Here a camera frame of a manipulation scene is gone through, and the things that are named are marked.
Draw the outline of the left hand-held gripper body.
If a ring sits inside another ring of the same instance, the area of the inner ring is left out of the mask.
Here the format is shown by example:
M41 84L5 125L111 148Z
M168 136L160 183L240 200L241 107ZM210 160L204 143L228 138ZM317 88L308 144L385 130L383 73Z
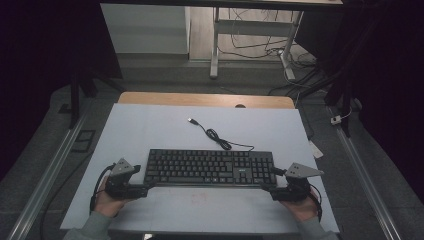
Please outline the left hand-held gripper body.
M114 199L139 199L145 198L148 192L145 185L131 185L129 180L134 175L134 166L121 158L112 168L109 174L105 192Z

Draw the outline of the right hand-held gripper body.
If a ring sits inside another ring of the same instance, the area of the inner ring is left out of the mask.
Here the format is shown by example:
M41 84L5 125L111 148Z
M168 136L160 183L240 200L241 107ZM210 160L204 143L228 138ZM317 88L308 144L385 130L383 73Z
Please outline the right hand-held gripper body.
M311 191L311 184L308 178L324 174L322 170L299 163L293 163L286 170L284 177L287 185L285 187L275 187L270 193L274 201L298 202L306 199Z

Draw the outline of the black computer keyboard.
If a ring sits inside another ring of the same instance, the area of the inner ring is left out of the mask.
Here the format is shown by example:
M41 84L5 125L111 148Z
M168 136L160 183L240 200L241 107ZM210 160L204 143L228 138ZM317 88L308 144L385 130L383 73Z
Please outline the black computer keyboard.
M159 186L275 186L273 154L263 151L151 149L144 181Z

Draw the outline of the person's right hand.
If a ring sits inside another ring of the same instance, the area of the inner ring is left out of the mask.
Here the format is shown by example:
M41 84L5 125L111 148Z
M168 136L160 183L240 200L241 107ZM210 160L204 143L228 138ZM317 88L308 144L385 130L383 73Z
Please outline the person's right hand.
M294 219L298 222L307 221L318 216L318 208L314 202L314 198L317 197L313 190L310 191L312 197L308 196L306 199L299 202L287 202L281 201L281 204L285 206Z

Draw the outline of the person's left hand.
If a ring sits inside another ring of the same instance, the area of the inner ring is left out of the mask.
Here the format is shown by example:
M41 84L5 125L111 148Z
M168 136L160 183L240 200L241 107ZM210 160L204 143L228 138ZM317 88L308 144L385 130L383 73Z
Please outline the person's left hand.
M114 218L127 203L131 202L131 199L121 200L110 197L105 192L107 180L108 177L104 177L99 189L96 191L94 211L106 217Z

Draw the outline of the white paper tag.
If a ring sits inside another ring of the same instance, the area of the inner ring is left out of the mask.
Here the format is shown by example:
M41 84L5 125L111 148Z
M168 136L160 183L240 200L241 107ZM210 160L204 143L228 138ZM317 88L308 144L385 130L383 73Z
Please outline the white paper tag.
M312 141L309 141L309 145L311 147L312 154L315 159L319 159L324 156L322 151Z

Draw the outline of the white table board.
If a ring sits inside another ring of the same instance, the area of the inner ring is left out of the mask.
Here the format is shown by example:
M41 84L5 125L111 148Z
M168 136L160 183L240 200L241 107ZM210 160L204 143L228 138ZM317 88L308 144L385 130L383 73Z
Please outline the white table board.
M94 154L61 224L81 227L89 216L94 185L104 168L126 159L144 167L152 149L218 149L205 129L232 141L236 149L270 151L275 165L316 165L295 109L113 106ZM155 187L125 205L112 229L146 233L294 234L290 212L261 189Z

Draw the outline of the black stand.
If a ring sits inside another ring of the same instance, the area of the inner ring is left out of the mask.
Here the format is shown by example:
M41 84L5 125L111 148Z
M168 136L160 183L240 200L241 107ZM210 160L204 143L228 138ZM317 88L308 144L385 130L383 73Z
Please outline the black stand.
M100 80L119 93L123 93L126 89L116 82L116 79L122 78L120 67L115 69L110 68L104 71L92 66L79 67L71 75L70 104L64 104L59 110L60 113L67 113L70 115L69 128L73 129L82 116L80 113L80 93L83 93L85 97L95 98L98 94L98 89L94 80Z
M328 106L335 106L339 100L342 100L342 119L341 129L346 137L350 138L349 116L351 114L352 81L350 72L352 66L346 63L335 77L329 92L324 98Z

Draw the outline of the wooden table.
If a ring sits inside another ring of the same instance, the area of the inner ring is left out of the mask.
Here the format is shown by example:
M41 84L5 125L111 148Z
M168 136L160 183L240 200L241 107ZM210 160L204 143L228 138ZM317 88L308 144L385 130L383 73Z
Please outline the wooden table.
M294 109L289 97L230 94L124 92L120 104Z

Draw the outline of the white cabinet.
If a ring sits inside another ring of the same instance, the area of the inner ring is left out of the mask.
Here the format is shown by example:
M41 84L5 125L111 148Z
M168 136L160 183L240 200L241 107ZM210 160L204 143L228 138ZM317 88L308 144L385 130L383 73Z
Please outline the white cabinet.
M102 3L101 9L117 53L189 53L189 7Z

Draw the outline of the aluminium floor rail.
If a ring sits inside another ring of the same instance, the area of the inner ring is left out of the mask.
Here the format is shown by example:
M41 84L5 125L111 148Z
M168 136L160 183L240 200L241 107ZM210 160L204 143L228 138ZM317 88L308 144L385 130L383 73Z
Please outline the aluminium floor rail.
M371 175L363 163L355 144L351 138L344 133L340 124L333 125L333 128L336 130L337 136L341 141L344 151L349 158L353 170L355 171L355 174L361 184L361 187L368 199L371 208L374 211L374 215L378 220L386 239L402 240L400 231L398 230L398 227L396 226L387 205L383 201L374 182L372 181Z
M86 119L87 113L83 112L75 125L66 132L64 139L60 141L58 149L51 158L6 240L26 239Z

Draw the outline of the white desk frame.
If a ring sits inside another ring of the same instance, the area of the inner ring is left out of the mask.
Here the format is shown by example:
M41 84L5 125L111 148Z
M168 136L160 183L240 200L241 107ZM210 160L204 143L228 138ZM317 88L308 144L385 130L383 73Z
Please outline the white desk frame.
M285 37L286 45L283 50L277 51L277 55L283 65L284 77L288 81L294 80L295 75L288 57L302 17L302 11L295 11L293 20L290 22L221 20L220 8L216 7L213 21L213 45L211 52L210 78L216 79L218 77L219 35L238 33L245 36Z

